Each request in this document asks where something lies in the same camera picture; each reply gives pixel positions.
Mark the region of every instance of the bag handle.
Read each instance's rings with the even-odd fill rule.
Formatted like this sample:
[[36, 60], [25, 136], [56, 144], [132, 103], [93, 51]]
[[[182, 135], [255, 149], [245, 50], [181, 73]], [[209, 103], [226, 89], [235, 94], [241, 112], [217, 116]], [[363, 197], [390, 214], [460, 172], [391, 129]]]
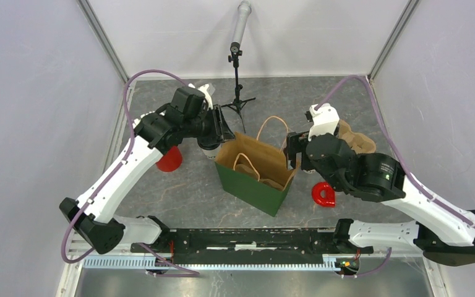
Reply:
[[[288, 134], [289, 132], [289, 129], [288, 129], [288, 125], [286, 124], [286, 122], [280, 118], [279, 116], [269, 116], [264, 122], [263, 124], [261, 125], [261, 128], [259, 128], [259, 131], [257, 132], [257, 136], [256, 136], [256, 140], [259, 140], [259, 136], [261, 135], [261, 132], [263, 131], [263, 128], [265, 127], [266, 123], [268, 122], [269, 119], [277, 119], [279, 120], [280, 122], [282, 122], [284, 125], [285, 125], [285, 128], [286, 128], [286, 132]], [[283, 143], [281, 144], [281, 148], [280, 148], [280, 151], [283, 150], [283, 147], [285, 146], [285, 142], [286, 142], [286, 137], [283, 139]]]
[[247, 157], [247, 155], [245, 155], [244, 153], [239, 153], [237, 156], [236, 156], [236, 160], [234, 161], [234, 166], [232, 166], [232, 170], [236, 170], [236, 165], [238, 163], [238, 160], [239, 160], [239, 157], [240, 156], [243, 156], [245, 157], [245, 159], [247, 159], [247, 161], [249, 162], [250, 164], [250, 167], [252, 167], [252, 170], [254, 170], [254, 173], [257, 174], [257, 181], [259, 181], [259, 172], [257, 172], [257, 170], [255, 169], [255, 167], [253, 166], [252, 162], [250, 161], [249, 157]]

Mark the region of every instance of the concrete floor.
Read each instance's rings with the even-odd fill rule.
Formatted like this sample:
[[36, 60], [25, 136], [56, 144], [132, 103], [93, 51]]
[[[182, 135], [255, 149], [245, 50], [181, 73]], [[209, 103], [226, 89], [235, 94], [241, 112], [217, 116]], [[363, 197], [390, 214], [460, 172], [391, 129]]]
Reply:
[[[341, 77], [280, 77], [241, 79], [242, 99], [257, 97], [244, 108], [247, 133], [255, 136], [263, 121], [270, 115], [285, 119], [292, 131], [307, 131], [304, 113], [311, 104], [318, 103]], [[233, 79], [191, 80], [196, 86], [212, 83], [216, 91], [214, 104], [229, 103], [233, 99]], [[175, 80], [138, 81], [131, 104], [133, 116], [155, 110], [170, 102], [180, 84]], [[377, 125], [370, 100], [363, 86], [348, 82], [330, 102], [340, 118], [355, 132], [371, 137], [377, 151], [390, 154], [383, 134]], [[233, 131], [242, 132], [239, 117], [225, 108], [225, 118]], [[281, 145], [285, 129], [272, 121], [261, 140]], [[336, 207], [327, 209], [314, 203], [312, 186], [323, 179], [319, 174], [297, 173], [287, 198], [276, 217], [271, 217], [249, 204], [226, 193], [222, 188], [215, 165], [207, 160], [195, 139], [186, 139], [179, 146], [183, 164], [172, 173], [148, 170], [128, 193], [117, 210], [118, 215], [136, 217], [155, 215], [172, 228], [261, 227], [261, 226], [335, 226], [339, 218], [365, 222], [396, 223], [410, 220], [405, 214], [381, 204], [363, 202], [336, 193]]]

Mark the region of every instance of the gray floor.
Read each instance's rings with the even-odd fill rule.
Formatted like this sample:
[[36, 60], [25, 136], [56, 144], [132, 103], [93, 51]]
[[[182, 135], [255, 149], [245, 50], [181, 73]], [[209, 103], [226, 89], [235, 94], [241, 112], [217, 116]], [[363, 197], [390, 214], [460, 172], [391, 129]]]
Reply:
[[[363, 259], [370, 270], [381, 259]], [[201, 271], [200, 278], [153, 278], [139, 270], [84, 269], [75, 294], [117, 296], [433, 296], [421, 258], [393, 258], [378, 274], [342, 280], [333, 272]]]
[[[293, 131], [310, 127], [304, 113], [318, 103], [341, 77], [297, 77], [242, 79], [242, 99], [257, 97], [244, 108], [244, 121], [249, 135], [255, 136], [270, 115], [285, 119]], [[211, 82], [216, 92], [214, 103], [229, 103], [233, 99], [234, 80], [192, 80], [196, 86]], [[179, 83], [173, 80], [139, 81], [135, 86], [131, 113], [139, 116], [155, 110], [172, 99]], [[355, 132], [363, 132], [377, 144], [377, 151], [390, 153], [377, 125], [369, 98], [358, 82], [348, 82], [332, 99], [340, 118]], [[235, 113], [225, 108], [225, 118], [233, 131], [242, 131]], [[280, 145], [285, 129], [272, 121], [261, 139]], [[261, 226], [335, 226], [339, 218], [366, 222], [406, 222], [406, 215], [381, 204], [363, 202], [343, 194], [336, 195], [336, 207], [326, 209], [314, 203], [312, 186], [322, 181], [317, 174], [298, 172], [292, 187], [276, 217], [271, 217], [226, 193], [221, 188], [216, 168], [207, 160], [194, 139], [180, 145], [184, 161], [179, 170], [162, 173], [151, 168], [128, 193], [117, 214], [126, 217], [155, 215], [173, 228], [261, 227]]]

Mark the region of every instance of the robotic arm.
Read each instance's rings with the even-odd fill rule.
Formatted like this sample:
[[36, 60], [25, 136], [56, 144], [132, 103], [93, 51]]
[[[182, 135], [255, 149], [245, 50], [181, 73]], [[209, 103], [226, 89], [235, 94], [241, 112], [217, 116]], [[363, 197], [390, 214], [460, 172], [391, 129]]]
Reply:
[[[59, 205], [71, 221], [88, 202], [74, 228], [99, 254], [111, 251], [121, 242], [152, 243], [160, 235], [161, 228], [153, 220], [114, 217], [114, 212], [139, 178], [170, 148], [185, 138], [197, 138], [206, 156], [213, 158], [221, 143], [234, 139], [220, 106], [212, 104], [210, 87], [178, 88], [171, 103], [136, 119], [135, 139], [128, 158], [123, 161], [129, 144], [90, 189], [76, 200], [65, 198]], [[115, 169], [116, 174], [110, 177]], [[109, 178], [95, 199], [90, 199], [94, 190]]]
[[423, 251], [426, 258], [449, 266], [475, 263], [475, 210], [462, 210], [426, 189], [474, 224], [469, 226], [419, 191], [394, 158], [382, 153], [356, 155], [337, 138], [336, 110], [329, 104], [317, 111], [314, 107], [306, 113], [314, 123], [310, 131], [287, 135], [288, 166], [294, 168], [296, 154], [301, 153], [301, 169], [317, 171], [336, 192], [382, 203], [416, 220], [398, 224], [340, 220], [336, 229], [348, 230], [345, 240], [359, 248], [391, 246], [394, 250]]

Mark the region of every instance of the red object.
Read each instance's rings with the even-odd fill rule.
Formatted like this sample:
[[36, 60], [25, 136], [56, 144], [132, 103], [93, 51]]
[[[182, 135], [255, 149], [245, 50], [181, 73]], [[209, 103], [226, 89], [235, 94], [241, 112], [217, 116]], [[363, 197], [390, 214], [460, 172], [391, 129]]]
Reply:
[[312, 198], [316, 204], [322, 207], [335, 207], [336, 206], [336, 193], [334, 189], [325, 181], [317, 183], [312, 187]]
[[178, 169], [183, 162], [183, 156], [178, 147], [172, 147], [168, 153], [166, 153], [156, 165], [162, 172], [172, 172]]

